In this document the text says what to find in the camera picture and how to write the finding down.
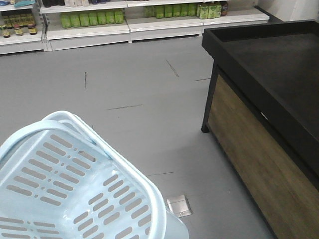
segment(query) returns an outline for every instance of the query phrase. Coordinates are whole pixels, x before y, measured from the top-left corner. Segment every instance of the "white wall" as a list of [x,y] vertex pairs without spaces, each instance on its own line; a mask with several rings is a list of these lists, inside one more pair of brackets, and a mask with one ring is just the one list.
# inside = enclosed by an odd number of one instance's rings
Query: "white wall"
[[283,21],[319,19],[319,0],[259,0],[258,6]]

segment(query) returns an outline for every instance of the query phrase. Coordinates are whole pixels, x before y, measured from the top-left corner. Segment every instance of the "plastic bottle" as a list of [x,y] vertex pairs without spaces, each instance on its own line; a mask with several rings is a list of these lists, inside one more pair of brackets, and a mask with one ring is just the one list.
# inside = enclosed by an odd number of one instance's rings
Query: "plastic bottle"
[[172,4],[167,4],[165,7],[164,17],[172,17],[173,16],[173,6]]

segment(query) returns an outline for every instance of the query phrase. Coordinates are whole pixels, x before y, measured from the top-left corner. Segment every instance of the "white shelf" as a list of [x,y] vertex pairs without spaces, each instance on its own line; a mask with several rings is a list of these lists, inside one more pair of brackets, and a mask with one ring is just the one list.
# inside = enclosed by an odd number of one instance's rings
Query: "white shelf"
[[128,7],[134,7],[134,6],[154,6],[154,5],[165,5],[165,4],[203,2],[203,0],[149,0],[149,1],[126,0],[126,2]]
[[67,29],[62,28],[59,22],[53,22],[49,24],[48,31],[46,33],[46,39],[54,40],[88,36],[128,34],[129,32],[129,27],[125,22],[122,24],[72,27]]
[[57,12],[72,12],[72,11],[90,11],[90,10],[102,10],[102,9],[114,9],[114,8],[126,8],[127,4],[125,0],[111,0],[107,3],[91,4],[89,6],[51,6],[40,9],[40,13],[57,13]]
[[201,20],[196,16],[180,16],[161,19],[145,17],[127,19],[127,23],[131,32],[202,26]]
[[9,29],[11,36],[9,38],[1,37],[0,38],[0,46],[41,41],[42,25],[36,26],[36,29],[38,30],[38,33],[36,35],[30,35],[27,27],[24,27],[22,29],[24,32],[23,36],[16,36],[16,34],[14,33],[14,30]]
[[30,8],[33,8],[33,5],[14,7],[14,4],[9,4],[6,6],[0,6],[0,11],[12,11],[12,10],[21,10],[21,9],[30,9]]
[[204,26],[209,25],[220,25],[228,23],[236,23],[243,25],[245,22],[255,22],[255,21],[268,21],[269,16],[260,12],[257,9],[240,10],[240,11],[229,11],[226,16],[221,16],[214,19],[203,19]]

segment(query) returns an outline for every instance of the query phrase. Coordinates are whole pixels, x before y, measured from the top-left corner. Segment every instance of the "jar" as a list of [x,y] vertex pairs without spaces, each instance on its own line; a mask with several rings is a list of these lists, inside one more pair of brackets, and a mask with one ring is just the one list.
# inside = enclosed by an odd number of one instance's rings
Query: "jar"
[[20,25],[14,25],[14,31],[17,36],[23,36],[23,30],[21,29]]
[[29,30],[30,35],[36,35],[38,32],[33,23],[28,24],[28,30]]
[[9,38],[10,37],[10,32],[8,31],[6,25],[2,25],[1,27],[1,31],[2,31],[2,36],[4,38]]

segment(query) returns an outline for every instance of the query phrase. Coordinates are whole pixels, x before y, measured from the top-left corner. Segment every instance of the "basket handle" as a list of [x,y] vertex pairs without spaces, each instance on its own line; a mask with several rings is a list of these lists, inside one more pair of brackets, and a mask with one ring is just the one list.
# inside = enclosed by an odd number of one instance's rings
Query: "basket handle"
[[0,161],[6,156],[6,154],[21,140],[35,133],[43,130],[60,130],[68,133],[69,135],[81,140],[79,134],[70,130],[64,124],[55,120],[42,120],[36,123],[25,126],[15,133],[13,133],[0,147]]

